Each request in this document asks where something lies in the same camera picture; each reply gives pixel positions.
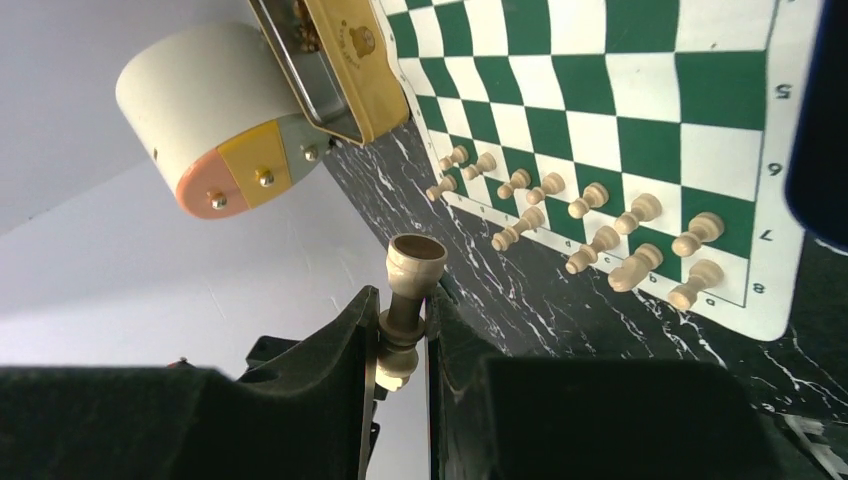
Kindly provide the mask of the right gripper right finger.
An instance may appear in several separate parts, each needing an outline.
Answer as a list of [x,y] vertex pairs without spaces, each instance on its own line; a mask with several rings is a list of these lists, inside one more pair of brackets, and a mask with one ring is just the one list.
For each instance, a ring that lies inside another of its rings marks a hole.
[[509,356],[426,302],[433,479],[831,479],[818,421],[760,413],[724,368]]

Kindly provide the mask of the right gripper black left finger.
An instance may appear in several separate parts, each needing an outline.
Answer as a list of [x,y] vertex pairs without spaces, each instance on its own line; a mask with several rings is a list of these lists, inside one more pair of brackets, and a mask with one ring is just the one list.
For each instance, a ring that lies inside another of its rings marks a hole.
[[375,287],[238,379],[194,366],[5,367],[5,479],[361,479]]

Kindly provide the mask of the light piece back rank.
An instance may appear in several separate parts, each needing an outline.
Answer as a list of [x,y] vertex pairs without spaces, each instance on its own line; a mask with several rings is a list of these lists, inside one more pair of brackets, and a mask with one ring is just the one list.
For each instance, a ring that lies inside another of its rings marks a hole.
[[598,261],[599,254],[616,248],[621,242],[619,233],[610,226],[601,227],[591,242],[583,244],[569,257],[565,270],[569,274],[578,274]]
[[438,166],[442,171],[447,171],[455,165],[461,165],[468,161],[469,154],[463,145],[455,146],[449,154],[442,157],[438,161]]

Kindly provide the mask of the light piece rank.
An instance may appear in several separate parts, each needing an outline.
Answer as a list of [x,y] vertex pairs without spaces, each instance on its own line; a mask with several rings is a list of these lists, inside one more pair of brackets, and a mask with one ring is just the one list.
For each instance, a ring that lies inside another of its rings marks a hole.
[[455,146],[449,154],[442,157],[438,161],[438,166],[442,171],[447,171],[455,165],[461,165],[468,161],[469,154],[463,145]]
[[583,244],[569,257],[565,270],[569,274],[578,274],[598,261],[599,254],[616,248],[621,242],[619,233],[610,226],[601,227],[591,242]]
[[462,176],[465,180],[470,181],[473,180],[484,173],[491,172],[497,168],[497,161],[495,157],[486,152],[480,155],[480,157],[469,166],[465,167],[462,170]]

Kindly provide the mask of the light piece corner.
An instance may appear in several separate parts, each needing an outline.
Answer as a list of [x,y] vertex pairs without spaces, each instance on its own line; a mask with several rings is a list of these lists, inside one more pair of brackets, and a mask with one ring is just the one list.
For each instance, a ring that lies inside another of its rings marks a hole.
[[425,194],[430,202],[435,202],[440,199],[444,193],[455,191],[457,186],[458,183],[452,175],[444,175],[436,185],[427,188]]
[[687,280],[674,287],[666,300],[674,308],[690,310],[704,290],[716,287],[724,278],[723,269],[711,260],[698,260],[689,270]]

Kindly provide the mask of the light pawn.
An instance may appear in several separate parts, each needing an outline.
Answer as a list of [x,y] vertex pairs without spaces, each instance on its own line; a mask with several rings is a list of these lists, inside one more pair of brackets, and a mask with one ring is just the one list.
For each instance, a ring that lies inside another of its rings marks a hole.
[[673,240],[672,252],[680,257],[692,256],[705,243],[718,239],[724,230],[724,221],[717,214],[701,212],[695,215],[686,230]]
[[642,193],[632,201],[630,209],[615,220],[613,228],[620,235],[629,235],[643,223],[659,217],[662,211],[662,204],[656,196]]
[[537,205],[545,198],[561,193],[565,189],[565,180],[561,175],[552,172],[544,176],[538,187],[530,189],[526,194],[526,201],[530,205]]
[[491,239],[491,246],[498,252],[506,251],[511,245],[519,241],[524,232],[542,226],[545,220],[544,213],[538,207],[531,206],[521,214],[516,223],[494,234]]
[[592,182],[585,187],[581,196],[569,204],[568,213],[574,219],[581,219],[592,209],[604,206],[608,200],[608,190],[601,183]]
[[527,189],[531,183],[530,174],[522,168],[515,170],[510,179],[498,187],[496,193],[500,199],[508,199],[514,195],[517,190]]

